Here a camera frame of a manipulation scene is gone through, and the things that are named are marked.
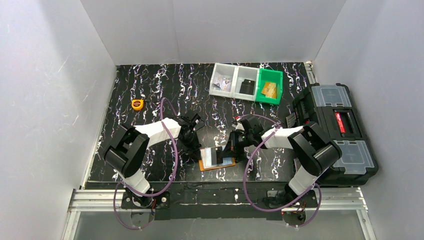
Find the white enclosure panel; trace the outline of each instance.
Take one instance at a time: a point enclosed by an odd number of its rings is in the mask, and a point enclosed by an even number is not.
[[[175,0],[183,63],[313,60],[345,0]]]
[[[361,187],[377,239],[423,239],[424,1],[347,0],[314,62],[349,86],[379,163]]]
[[[346,0],[81,0],[116,65],[313,60]]]
[[[115,65],[179,63],[172,0],[81,0]]]
[[[0,239],[60,239],[115,65],[79,1],[9,0],[0,72]]]

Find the toolbox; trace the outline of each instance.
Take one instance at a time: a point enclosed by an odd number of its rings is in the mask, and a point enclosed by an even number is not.
[[[372,155],[358,112],[346,85],[312,84],[293,100],[287,127],[318,123],[341,149],[342,157],[317,180],[322,186],[364,185],[379,166]]]

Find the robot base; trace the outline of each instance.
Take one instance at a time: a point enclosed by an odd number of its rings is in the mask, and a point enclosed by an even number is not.
[[[168,191],[162,193],[159,196],[155,197],[142,197],[141,200],[145,202],[141,206],[141,204],[138,201],[135,201],[134,195],[128,192],[124,192],[122,195],[122,202],[121,202],[121,208],[122,209],[148,209],[152,208],[153,202],[156,200],[156,204],[154,206],[154,209],[168,209],[170,207],[170,193]]]

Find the marble pattern surface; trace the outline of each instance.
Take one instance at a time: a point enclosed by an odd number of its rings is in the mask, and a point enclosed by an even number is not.
[[[188,111],[198,113],[205,121],[205,127],[197,134],[202,147],[225,145],[234,117],[244,114],[258,114],[271,117],[286,126],[285,119],[292,111],[294,97],[307,86],[305,66],[300,62],[283,63],[234,63],[253,68],[265,68],[283,72],[283,95],[280,105],[269,105],[246,100],[209,95],[209,82],[214,64],[162,64],[162,65],[121,65],[117,68],[111,99],[106,111],[98,149],[90,170],[89,181],[116,182],[120,177],[103,159],[101,153],[122,123],[144,125],[159,121],[159,105],[163,97],[168,98],[179,115]],[[146,102],[141,111],[131,107],[133,99]],[[168,106],[164,116],[172,117]],[[264,127],[269,122],[260,120]],[[168,181],[174,167],[174,150],[171,141],[158,143],[146,152],[142,170],[148,181]],[[249,167],[249,181],[287,182],[294,175],[294,153],[291,149],[260,150]],[[175,181],[220,182],[243,180],[246,162],[216,170],[200,171],[195,159],[179,156]]]

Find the tape measure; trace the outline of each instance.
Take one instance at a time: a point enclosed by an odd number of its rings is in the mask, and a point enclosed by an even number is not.
[[[131,107],[136,111],[140,111],[143,108],[144,104],[145,101],[143,101],[142,99],[134,99],[132,100]]]

